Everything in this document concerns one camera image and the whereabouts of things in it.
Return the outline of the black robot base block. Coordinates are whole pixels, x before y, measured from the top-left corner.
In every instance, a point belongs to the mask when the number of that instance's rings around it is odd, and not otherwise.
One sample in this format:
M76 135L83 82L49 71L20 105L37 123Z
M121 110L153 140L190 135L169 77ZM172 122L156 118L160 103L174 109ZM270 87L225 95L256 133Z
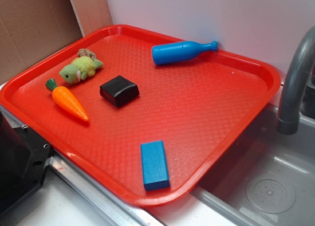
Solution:
M51 153L51 144L35 130L13 128L0 115L1 216L42 187Z

